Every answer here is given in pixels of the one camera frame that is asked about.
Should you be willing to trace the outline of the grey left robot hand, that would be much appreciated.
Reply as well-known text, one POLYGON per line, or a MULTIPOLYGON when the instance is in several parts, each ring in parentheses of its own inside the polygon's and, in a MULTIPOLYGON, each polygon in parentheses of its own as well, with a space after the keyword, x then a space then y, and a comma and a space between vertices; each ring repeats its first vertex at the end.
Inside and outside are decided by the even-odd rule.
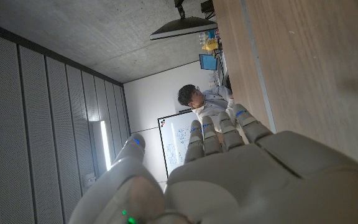
POLYGON ((358 223, 358 162, 292 131, 273 133, 242 105, 191 124, 184 164, 161 188, 133 134, 70 223, 358 223))

